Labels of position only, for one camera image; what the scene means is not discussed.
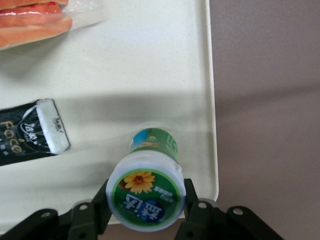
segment white tray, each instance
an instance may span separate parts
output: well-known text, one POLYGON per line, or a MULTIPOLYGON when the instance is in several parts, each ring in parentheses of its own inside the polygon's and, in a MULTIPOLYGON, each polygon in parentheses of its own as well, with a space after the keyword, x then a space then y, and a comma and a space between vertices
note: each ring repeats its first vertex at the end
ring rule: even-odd
POLYGON ((100 24, 0 52, 0 108, 53 98, 71 143, 0 166, 0 232, 92 199, 147 126, 170 130, 184 177, 218 197, 209 0, 104 1, 100 24))

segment sunflower print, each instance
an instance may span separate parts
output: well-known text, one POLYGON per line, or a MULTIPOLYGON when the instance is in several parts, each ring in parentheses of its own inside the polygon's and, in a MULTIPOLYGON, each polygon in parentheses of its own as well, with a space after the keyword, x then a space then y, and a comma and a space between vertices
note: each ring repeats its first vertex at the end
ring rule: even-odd
POLYGON ((139 171, 126 176, 123 181, 126 183, 124 187, 131 192, 141 194, 144 191, 147 194, 152 191, 155 176, 150 171, 139 171))

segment plastic wrap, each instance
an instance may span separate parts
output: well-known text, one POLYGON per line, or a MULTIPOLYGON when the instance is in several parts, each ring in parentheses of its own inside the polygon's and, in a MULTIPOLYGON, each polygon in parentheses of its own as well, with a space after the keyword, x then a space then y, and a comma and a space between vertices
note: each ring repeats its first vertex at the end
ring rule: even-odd
POLYGON ((0 50, 52 38, 105 19, 98 0, 0 0, 0 50))

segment green label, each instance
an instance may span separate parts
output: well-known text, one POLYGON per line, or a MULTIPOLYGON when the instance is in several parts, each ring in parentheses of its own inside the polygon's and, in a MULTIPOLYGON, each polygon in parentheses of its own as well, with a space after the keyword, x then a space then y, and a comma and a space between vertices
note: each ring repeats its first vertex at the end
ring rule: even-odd
POLYGON ((130 145, 131 153, 140 150, 153 150, 166 154, 177 161, 178 146, 175 139, 159 128, 148 128, 134 136, 130 145))
POLYGON ((152 228, 166 224, 176 215, 181 195, 165 174, 137 169, 116 182, 112 202, 117 213, 130 224, 152 228))

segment black packet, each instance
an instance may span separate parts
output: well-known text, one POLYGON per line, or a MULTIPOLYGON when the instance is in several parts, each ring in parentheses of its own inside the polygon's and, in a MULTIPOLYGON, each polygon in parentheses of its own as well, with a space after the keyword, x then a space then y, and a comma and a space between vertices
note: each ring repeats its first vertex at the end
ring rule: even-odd
POLYGON ((55 156, 69 146, 53 99, 0 110, 0 166, 55 156))

